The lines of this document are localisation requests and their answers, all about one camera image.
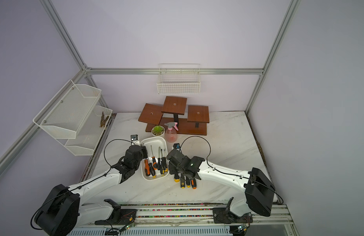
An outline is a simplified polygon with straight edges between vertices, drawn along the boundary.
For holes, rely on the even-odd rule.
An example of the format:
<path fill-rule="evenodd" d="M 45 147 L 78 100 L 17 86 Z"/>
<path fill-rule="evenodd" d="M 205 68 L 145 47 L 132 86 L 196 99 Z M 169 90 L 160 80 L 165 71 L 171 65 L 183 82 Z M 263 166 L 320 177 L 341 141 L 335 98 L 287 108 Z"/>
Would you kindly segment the black yellow-end screwdriver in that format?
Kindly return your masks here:
<path fill-rule="evenodd" d="M 166 157 L 164 154 L 165 154 L 165 149 L 162 148 L 161 149 L 161 164 L 162 164 L 163 172 L 164 172 L 164 174 L 166 174 L 168 172 L 168 166 L 167 166 L 167 160 L 166 160 Z"/>

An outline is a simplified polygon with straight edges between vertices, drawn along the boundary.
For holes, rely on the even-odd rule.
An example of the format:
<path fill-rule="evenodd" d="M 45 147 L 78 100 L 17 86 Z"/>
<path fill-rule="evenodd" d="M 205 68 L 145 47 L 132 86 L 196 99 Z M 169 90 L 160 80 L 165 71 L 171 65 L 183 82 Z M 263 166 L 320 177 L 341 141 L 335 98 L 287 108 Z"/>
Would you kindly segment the long yellow-dotted flathead screwdriver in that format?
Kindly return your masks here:
<path fill-rule="evenodd" d="M 185 188 L 185 178 L 183 176 L 180 177 L 180 187 Z"/>

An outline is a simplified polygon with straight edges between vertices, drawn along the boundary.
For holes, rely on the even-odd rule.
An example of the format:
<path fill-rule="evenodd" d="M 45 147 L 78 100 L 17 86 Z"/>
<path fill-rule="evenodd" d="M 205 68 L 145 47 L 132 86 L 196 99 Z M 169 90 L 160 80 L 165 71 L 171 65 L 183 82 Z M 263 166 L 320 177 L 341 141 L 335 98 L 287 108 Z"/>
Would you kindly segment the black orange hex-collar screwdriver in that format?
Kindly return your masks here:
<path fill-rule="evenodd" d="M 197 188 L 196 179 L 192 179 L 191 180 L 191 186 L 192 186 L 193 189 L 196 189 Z"/>

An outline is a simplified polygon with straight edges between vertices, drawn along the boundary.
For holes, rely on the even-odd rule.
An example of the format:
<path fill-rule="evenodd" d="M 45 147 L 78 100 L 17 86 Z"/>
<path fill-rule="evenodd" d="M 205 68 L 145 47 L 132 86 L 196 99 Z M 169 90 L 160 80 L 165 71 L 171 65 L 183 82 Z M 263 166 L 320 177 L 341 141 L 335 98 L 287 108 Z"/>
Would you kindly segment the black orange-band screwdriver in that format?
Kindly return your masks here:
<path fill-rule="evenodd" d="M 153 155 L 153 157 L 152 157 L 152 167 L 153 167 L 155 170 L 157 170 L 157 161 L 156 161 L 156 158 L 155 158 L 155 156 L 154 156 L 154 155 Z"/>

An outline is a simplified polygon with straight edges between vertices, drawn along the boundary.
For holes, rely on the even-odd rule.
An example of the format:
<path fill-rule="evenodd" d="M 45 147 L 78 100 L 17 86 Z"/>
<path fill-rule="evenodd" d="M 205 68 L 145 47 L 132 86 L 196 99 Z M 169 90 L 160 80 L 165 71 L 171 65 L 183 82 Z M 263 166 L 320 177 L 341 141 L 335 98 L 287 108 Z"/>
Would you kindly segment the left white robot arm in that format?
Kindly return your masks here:
<path fill-rule="evenodd" d="M 106 189 L 125 182 L 139 169 L 148 157 L 146 147 L 130 146 L 125 156 L 108 171 L 84 182 L 55 186 L 42 206 L 34 213 L 30 225 L 50 236 L 66 236 L 74 228 L 88 224 L 128 224 L 129 215 L 121 212 L 121 206 L 111 199 L 93 204 L 89 200 Z"/>

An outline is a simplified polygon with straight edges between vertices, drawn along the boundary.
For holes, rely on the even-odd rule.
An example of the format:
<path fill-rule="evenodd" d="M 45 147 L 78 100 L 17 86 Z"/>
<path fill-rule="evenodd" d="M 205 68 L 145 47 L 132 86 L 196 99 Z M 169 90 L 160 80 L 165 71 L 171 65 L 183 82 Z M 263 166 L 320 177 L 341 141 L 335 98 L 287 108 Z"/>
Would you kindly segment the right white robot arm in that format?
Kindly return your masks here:
<path fill-rule="evenodd" d="M 243 193 L 231 197 L 226 207 L 212 209 L 214 223 L 252 223 L 252 213 L 269 217 L 273 206 L 275 186 L 258 168 L 239 171 L 210 163 L 201 157 L 189 158 L 177 149 L 169 152 L 170 174 L 179 173 L 194 184 L 196 180 L 212 181 Z"/>

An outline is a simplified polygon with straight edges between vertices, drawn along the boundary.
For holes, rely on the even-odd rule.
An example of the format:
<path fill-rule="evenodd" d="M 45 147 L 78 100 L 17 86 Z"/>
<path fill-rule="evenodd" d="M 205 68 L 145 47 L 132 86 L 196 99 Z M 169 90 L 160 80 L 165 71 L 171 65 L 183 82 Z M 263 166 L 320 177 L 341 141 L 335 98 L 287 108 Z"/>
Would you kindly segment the stubby black yellow screwdriver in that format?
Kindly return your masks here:
<path fill-rule="evenodd" d="M 180 182 L 180 175 L 179 173 L 175 173 L 174 174 L 174 181 L 177 183 L 177 182 Z"/>

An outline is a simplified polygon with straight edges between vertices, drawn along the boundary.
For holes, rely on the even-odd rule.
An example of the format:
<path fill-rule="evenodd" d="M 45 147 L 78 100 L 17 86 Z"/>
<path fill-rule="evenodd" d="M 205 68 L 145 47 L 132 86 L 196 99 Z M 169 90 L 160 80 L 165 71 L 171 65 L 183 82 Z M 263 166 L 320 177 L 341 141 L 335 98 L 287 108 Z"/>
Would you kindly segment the black ribbed screwdriver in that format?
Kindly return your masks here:
<path fill-rule="evenodd" d="M 161 147 L 158 148 L 157 169 L 161 171 Z"/>

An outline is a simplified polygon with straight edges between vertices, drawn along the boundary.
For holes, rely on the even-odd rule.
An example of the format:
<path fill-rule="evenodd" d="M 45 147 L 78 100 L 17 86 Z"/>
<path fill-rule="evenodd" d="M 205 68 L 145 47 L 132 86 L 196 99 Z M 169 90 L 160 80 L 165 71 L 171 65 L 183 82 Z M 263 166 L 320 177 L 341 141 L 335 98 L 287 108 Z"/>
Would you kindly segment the white plastic storage box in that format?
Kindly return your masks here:
<path fill-rule="evenodd" d="M 148 157 L 141 163 L 143 179 L 156 181 L 169 175 L 169 163 L 166 160 L 168 154 L 167 144 L 163 137 L 151 137 L 144 139 L 140 145 L 147 149 Z"/>

